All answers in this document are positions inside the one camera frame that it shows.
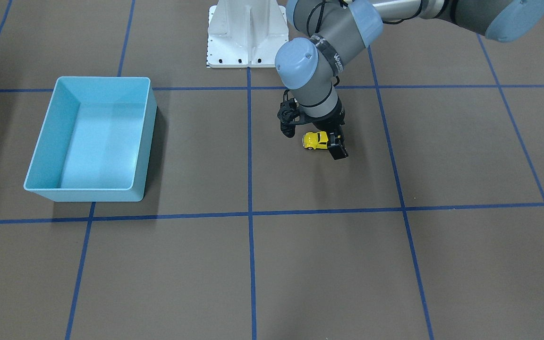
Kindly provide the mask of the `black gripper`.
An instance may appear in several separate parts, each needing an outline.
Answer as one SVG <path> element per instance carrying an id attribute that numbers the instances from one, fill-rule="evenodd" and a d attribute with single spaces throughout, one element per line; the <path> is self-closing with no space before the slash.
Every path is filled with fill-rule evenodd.
<path id="1" fill-rule="evenodd" d="M 318 130 L 332 130 L 327 132 L 327 149 L 335 161 L 349 157 L 345 147 L 345 134 L 343 134 L 341 127 L 345 125 L 345 108 L 341 100 L 338 100 L 334 108 L 324 116 L 314 118 L 306 113 L 305 117 L 306 121 L 313 124 Z"/>

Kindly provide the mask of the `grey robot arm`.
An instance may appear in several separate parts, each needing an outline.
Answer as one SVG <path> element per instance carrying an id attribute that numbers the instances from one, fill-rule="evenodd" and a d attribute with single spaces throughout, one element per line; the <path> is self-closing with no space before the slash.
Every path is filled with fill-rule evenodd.
<path id="1" fill-rule="evenodd" d="M 285 85 L 279 106 L 281 132 L 292 138 L 298 125 L 313 125 L 333 159 L 348 157 L 345 108 L 333 79 L 366 50 L 384 26 L 415 18 L 439 19 L 508 43 L 544 16 L 544 0 L 290 0 L 289 23 L 302 33 L 284 43 L 275 69 Z"/>

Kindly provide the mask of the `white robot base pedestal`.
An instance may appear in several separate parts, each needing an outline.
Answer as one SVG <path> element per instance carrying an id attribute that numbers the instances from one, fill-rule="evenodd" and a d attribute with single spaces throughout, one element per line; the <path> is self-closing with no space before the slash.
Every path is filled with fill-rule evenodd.
<path id="1" fill-rule="evenodd" d="M 209 7 L 207 66 L 274 68 L 289 41 L 287 12 L 276 0 L 219 0 Z"/>

